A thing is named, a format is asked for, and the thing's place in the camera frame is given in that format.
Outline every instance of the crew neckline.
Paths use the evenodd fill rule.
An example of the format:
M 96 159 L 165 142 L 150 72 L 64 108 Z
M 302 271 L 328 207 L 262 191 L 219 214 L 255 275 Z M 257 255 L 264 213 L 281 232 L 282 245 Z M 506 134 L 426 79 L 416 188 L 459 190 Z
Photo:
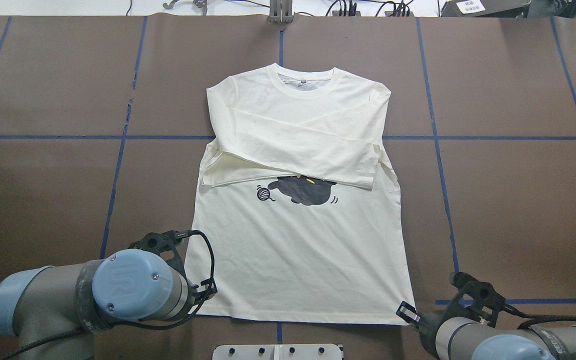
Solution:
M 268 77 L 270 78 L 270 82 L 274 84 L 274 86 L 284 94 L 290 96 L 291 98 L 297 99 L 314 99 L 324 96 L 331 91 L 333 91 L 337 85 L 339 84 L 339 78 L 341 77 L 341 70 L 334 67 L 327 71 L 297 71 L 291 70 L 289 68 L 285 68 L 280 66 L 277 63 L 271 64 L 267 68 Z M 320 88 L 311 89 L 311 90 L 299 90 L 295 88 L 291 88 L 290 86 L 284 84 L 284 82 L 279 78 L 279 75 L 288 76 L 290 78 L 294 78 L 297 80 L 327 80 L 329 82 L 324 84 Z

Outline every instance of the shirt sleeve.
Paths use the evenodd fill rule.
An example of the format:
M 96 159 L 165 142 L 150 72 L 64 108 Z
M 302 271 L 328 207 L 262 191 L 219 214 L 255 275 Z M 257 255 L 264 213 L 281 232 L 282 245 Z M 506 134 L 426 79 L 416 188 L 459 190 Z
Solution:
M 207 90 L 210 121 L 221 151 L 281 171 L 372 188 L 378 145 L 235 109 L 236 95 L 231 77 Z

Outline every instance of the white label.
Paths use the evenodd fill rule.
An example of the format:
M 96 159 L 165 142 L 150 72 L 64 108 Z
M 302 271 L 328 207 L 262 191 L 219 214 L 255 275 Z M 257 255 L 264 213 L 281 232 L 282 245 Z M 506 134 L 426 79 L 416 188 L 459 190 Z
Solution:
M 485 11 L 486 8 L 480 0 L 467 0 L 457 2 L 457 7 L 462 14 L 472 14 Z

